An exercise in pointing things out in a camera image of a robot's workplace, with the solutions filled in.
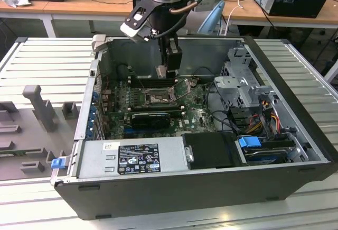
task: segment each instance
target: green motherboard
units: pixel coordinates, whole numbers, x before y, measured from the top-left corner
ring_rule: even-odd
[[[192,132],[216,131],[213,117],[205,105],[208,87],[195,79],[179,79],[170,87],[148,87],[137,81],[115,82],[104,95],[106,137],[108,139],[135,139],[147,137],[181,136]],[[165,127],[135,128],[135,114],[170,114]]]

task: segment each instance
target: metal frame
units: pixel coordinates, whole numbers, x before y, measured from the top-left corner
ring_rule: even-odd
[[[0,17],[14,19],[40,19],[42,20],[48,37],[55,38],[57,33],[54,30],[53,20],[87,20],[87,21],[124,21],[125,16],[114,15],[81,15],[81,14],[51,14],[51,13],[20,13],[0,12]],[[231,19],[230,25],[261,25],[271,26],[268,21],[238,20]],[[286,27],[309,27],[309,28],[337,28],[338,24],[332,23],[306,23],[306,22],[275,22],[274,26]]]

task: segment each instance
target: white cable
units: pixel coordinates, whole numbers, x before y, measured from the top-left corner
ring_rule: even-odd
[[[236,6],[235,8],[233,8],[232,11],[231,11],[230,14],[229,14],[228,21],[227,21],[227,26],[226,26],[226,31],[225,31],[225,33],[224,33],[224,36],[227,36],[228,29],[229,29],[230,17],[231,17],[231,14],[233,13],[233,11],[236,10],[237,8],[242,8],[242,9],[244,9],[244,7],[240,5],[239,1],[240,1],[240,0],[237,0],[238,6]]]

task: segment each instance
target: paper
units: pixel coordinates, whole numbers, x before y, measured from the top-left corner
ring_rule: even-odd
[[[32,4],[29,0],[2,0],[8,6],[16,8],[17,6],[25,6]]]

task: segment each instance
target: motherboard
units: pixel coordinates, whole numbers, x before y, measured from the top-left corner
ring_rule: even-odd
[[[208,84],[198,84],[192,78],[159,83],[159,87],[155,87],[156,84],[140,79],[115,81],[110,89],[102,92],[107,138],[181,136],[216,131],[205,105]]]

